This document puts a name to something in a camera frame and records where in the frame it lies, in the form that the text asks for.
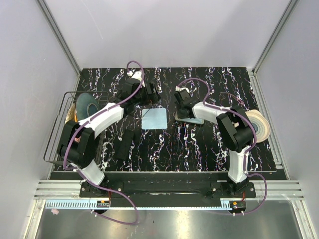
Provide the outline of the dark green glasses case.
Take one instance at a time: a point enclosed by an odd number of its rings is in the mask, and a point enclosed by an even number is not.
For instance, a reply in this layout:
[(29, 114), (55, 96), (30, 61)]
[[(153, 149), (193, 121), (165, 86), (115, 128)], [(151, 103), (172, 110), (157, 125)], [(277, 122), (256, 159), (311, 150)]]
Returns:
[(204, 124), (204, 119), (199, 118), (190, 118), (189, 114), (182, 114), (181, 112), (177, 112), (175, 114), (175, 120), (180, 122), (192, 123), (192, 124)]

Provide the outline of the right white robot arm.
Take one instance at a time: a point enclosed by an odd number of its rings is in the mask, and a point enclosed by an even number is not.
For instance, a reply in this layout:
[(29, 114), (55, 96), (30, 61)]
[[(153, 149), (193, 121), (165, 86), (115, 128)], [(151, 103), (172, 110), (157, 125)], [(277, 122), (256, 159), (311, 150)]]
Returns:
[(237, 106), (223, 108), (200, 102), (186, 89), (174, 94), (179, 120), (201, 119), (218, 125), (222, 142), (229, 150), (229, 170), (227, 182), (222, 191), (231, 197), (238, 197), (248, 185), (247, 157), (256, 141), (254, 130), (246, 112)]

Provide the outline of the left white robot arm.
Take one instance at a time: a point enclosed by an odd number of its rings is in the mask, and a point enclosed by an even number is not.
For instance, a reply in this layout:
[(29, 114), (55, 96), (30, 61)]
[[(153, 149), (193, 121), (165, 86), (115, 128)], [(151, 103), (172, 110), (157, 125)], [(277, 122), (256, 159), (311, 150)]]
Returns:
[(100, 111), (79, 122), (68, 121), (62, 130), (57, 154), (63, 158), (63, 167), (69, 163), (91, 183), (90, 191), (103, 197), (108, 190), (105, 175), (95, 162), (96, 138), (106, 128), (131, 113), (136, 105), (158, 103), (160, 96), (152, 82), (143, 83), (131, 77), (119, 90), (115, 99)]

